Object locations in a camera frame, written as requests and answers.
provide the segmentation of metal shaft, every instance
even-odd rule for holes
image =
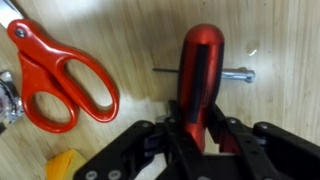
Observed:
[[[153,70],[158,72],[171,72],[171,73],[179,72],[179,70],[175,70],[175,69],[153,68]],[[230,80],[242,80],[247,83],[252,83],[256,79],[256,74],[253,70],[247,70],[246,68],[223,69],[221,78],[230,79]]]

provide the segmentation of hole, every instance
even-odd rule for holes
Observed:
[[[62,101],[55,96],[38,92],[33,96],[38,113],[45,118],[58,123],[66,123],[70,120],[70,114]]]
[[[97,109],[101,111],[108,109],[112,103],[110,93],[93,70],[77,60],[70,60],[66,64],[65,70]]]
[[[251,154],[253,154],[253,155],[257,155],[257,154],[258,154],[258,152],[257,152],[257,151],[251,151]]]

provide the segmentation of wooden table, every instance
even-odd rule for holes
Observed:
[[[255,70],[253,84],[222,80],[217,104],[245,124],[268,121],[320,144],[320,1],[269,0],[16,0],[28,17],[55,40],[94,57],[120,92],[116,120],[101,124],[83,111],[77,126],[50,134],[23,116],[0,136],[0,179],[45,179],[52,157],[77,149],[87,159],[140,119],[166,114],[176,99],[177,75],[152,68],[177,69],[183,38],[199,23],[218,26],[225,36],[224,67]],[[13,73],[21,92],[17,49],[0,29],[1,71]],[[100,105],[109,96],[85,66],[67,65]],[[57,121],[68,117],[52,96],[35,96],[41,111]],[[214,146],[209,143],[207,150]],[[159,160],[140,179],[155,177]]]

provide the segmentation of scissor blade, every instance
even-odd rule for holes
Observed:
[[[23,19],[18,9],[10,0],[0,0],[0,24],[8,28],[10,22],[16,19]]]

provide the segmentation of bolt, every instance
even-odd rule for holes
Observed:
[[[211,180],[211,179],[208,177],[205,177],[205,176],[200,176],[200,177],[198,177],[197,180]]]
[[[171,123],[175,123],[175,122],[176,122],[176,120],[175,120],[175,119],[173,119],[173,118],[170,118],[170,119],[169,119],[169,122],[171,122]]]
[[[121,178],[121,172],[119,170],[112,170],[108,174],[109,180],[118,180]]]
[[[232,124],[235,124],[237,121],[236,121],[235,119],[230,119],[230,122],[231,122]]]
[[[150,126],[150,123],[148,123],[148,122],[142,123],[142,127],[149,127],[149,126]]]
[[[20,38],[26,37],[26,34],[27,34],[26,31],[24,29],[21,29],[21,28],[16,29],[15,33]]]
[[[268,129],[268,125],[266,124],[261,124],[260,127],[262,127],[263,129]]]
[[[95,180],[97,179],[97,177],[98,177],[97,171],[91,170],[86,173],[86,180]]]

